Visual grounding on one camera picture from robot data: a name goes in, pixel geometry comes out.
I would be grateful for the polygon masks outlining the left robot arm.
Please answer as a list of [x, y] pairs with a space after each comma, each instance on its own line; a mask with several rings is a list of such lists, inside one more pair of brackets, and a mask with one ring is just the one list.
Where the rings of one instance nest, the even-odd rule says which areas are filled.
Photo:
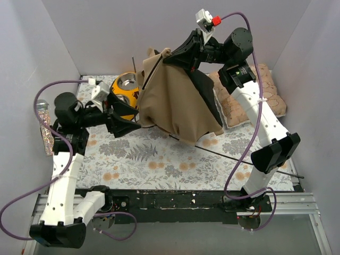
[[39, 223], [30, 227], [29, 234], [45, 247], [78, 249], [95, 214], [110, 217], [120, 207], [105, 185], [92, 186], [83, 200], [74, 205], [78, 173], [89, 139], [87, 129], [105, 125], [109, 133], [120, 138], [141, 126], [124, 119], [127, 115], [135, 117], [138, 110], [112, 92], [85, 105], [73, 93], [64, 92], [55, 98], [54, 105], [57, 120], [53, 130], [61, 136], [54, 138], [53, 183]]

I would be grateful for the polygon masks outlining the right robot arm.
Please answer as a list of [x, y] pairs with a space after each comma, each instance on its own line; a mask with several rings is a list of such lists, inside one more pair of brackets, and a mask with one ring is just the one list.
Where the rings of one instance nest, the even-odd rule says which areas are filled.
[[259, 197], [270, 189], [268, 183], [273, 174], [301, 141], [297, 133], [290, 133], [280, 123], [263, 96], [260, 72], [253, 72], [247, 63], [248, 56], [253, 54], [252, 41], [251, 31], [246, 28], [236, 28], [222, 44], [215, 38], [205, 42], [202, 31], [196, 29], [163, 61], [190, 72], [202, 62], [223, 65], [218, 71], [222, 86], [240, 104], [255, 128], [246, 151], [255, 138], [261, 145], [261, 149], [251, 154], [253, 168], [237, 198], [246, 211], [259, 206]]

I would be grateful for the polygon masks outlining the beige fabric pet tent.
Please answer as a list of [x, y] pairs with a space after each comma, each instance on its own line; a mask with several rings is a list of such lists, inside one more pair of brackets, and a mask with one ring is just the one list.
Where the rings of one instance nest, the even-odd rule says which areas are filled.
[[194, 145], [204, 135], [223, 134], [223, 124], [215, 104], [212, 79], [199, 70], [185, 72], [163, 62], [170, 48], [148, 49], [148, 58], [137, 73], [139, 124], [157, 126]]

